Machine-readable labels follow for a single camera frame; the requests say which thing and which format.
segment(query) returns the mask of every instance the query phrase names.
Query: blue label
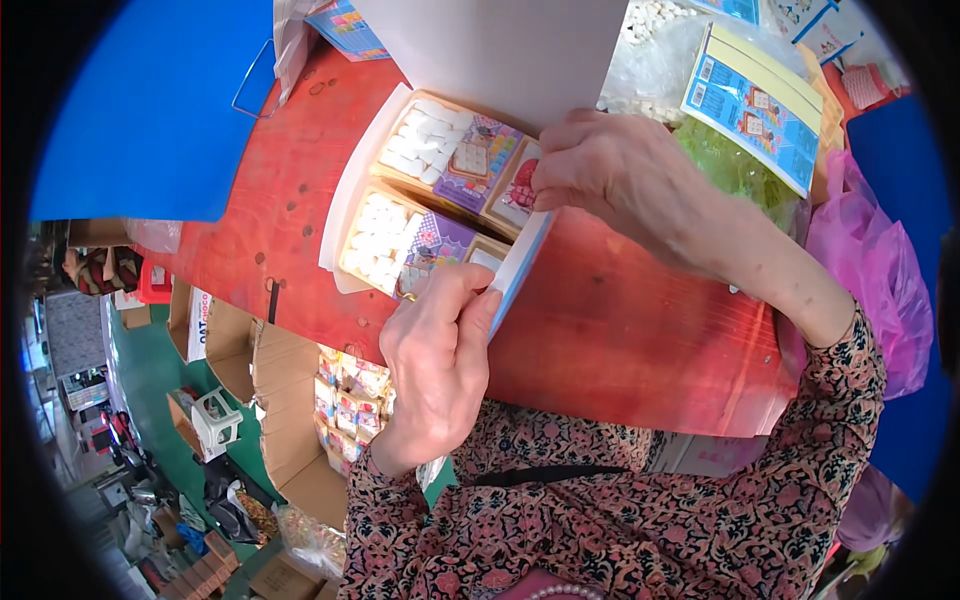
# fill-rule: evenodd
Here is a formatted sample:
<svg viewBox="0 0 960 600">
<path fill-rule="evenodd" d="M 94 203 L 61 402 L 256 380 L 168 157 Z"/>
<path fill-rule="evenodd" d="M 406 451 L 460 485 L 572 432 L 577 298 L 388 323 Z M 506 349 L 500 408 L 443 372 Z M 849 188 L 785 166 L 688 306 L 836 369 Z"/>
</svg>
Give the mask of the blue label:
<svg viewBox="0 0 960 600">
<path fill-rule="evenodd" d="M 760 24 L 759 0 L 687 0 L 707 12 L 728 14 L 754 25 Z"/>
<path fill-rule="evenodd" d="M 684 100 L 697 112 L 767 165 L 801 196 L 813 179 L 819 137 L 777 99 L 713 57 L 703 54 Z"/>
</svg>

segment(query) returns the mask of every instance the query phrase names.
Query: floral patterned shirt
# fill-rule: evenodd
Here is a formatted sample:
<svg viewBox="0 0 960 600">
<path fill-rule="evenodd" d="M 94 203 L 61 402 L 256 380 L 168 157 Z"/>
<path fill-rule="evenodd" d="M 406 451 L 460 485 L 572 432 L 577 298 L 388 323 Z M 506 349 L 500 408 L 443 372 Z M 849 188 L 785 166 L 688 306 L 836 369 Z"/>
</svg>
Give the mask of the floral patterned shirt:
<svg viewBox="0 0 960 600">
<path fill-rule="evenodd" d="M 412 473 L 386 477 L 363 452 L 338 597 L 494 598 L 535 567 L 613 598 L 805 596 L 874 445 L 886 377 L 859 305 L 843 339 L 807 354 L 763 455 L 725 478 L 642 472 L 649 430 L 494 400 L 451 454 L 461 486 L 433 510 Z M 470 484 L 546 465 L 629 471 Z"/>
</svg>

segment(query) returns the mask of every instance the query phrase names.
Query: red plastic stool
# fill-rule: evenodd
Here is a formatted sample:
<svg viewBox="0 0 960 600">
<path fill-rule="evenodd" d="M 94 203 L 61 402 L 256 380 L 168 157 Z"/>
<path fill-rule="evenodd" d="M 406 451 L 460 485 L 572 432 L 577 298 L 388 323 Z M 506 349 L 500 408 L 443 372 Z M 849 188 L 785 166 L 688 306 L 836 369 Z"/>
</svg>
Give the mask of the red plastic stool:
<svg viewBox="0 0 960 600">
<path fill-rule="evenodd" d="M 144 304 L 169 304 L 173 289 L 170 272 L 144 259 L 140 267 L 140 280 L 132 295 Z"/>
</svg>

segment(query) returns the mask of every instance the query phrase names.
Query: blue cutting board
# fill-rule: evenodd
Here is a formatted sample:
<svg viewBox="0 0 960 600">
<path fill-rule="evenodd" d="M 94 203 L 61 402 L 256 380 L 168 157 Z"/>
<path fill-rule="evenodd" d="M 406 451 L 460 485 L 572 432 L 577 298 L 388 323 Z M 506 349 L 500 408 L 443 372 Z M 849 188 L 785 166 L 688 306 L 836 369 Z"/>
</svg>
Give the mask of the blue cutting board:
<svg viewBox="0 0 960 600">
<path fill-rule="evenodd" d="M 218 220 L 255 121 L 230 103 L 272 29 L 263 0 L 132 0 L 64 97 L 31 218 Z M 260 111 L 273 64 L 271 42 L 238 105 Z"/>
<path fill-rule="evenodd" d="M 903 222 L 935 302 L 940 240 L 956 215 L 950 213 L 947 176 L 925 107 L 915 95 L 900 98 L 851 119 L 847 132 L 880 206 Z M 950 383 L 940 370 L 937 344 L 934 339 L 924 386 L 886 403 L 870 457 L 914 502 L 924 496 L 948 423 Z"/>
</svg>

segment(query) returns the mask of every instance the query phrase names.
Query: wooden table surface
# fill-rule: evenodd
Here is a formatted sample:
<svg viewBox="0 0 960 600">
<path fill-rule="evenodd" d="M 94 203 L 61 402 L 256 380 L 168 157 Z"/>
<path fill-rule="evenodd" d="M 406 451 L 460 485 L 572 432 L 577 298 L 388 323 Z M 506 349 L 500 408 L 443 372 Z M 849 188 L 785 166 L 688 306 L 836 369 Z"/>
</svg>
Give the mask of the wooden table surface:
<svg viewBox="0 0 960 600">
<path fill-rule="evenodd" d="M 254 126 L 224 217 L 185 223 L 176 254 L 145 255 L 260 318 L 276 282 L 277 325 L 382 364 L 377 338 L 396 302 L 340 294 L 317 260 L 340 174 L 401 81 L 391 60 L 316 52 L 290 101 Z M 671 271 L 572 209 L 557 215 L 490 361 L 491 397 L 684 433 L 769 431 L 795 389 L 769 306 Z"/>
</svg>

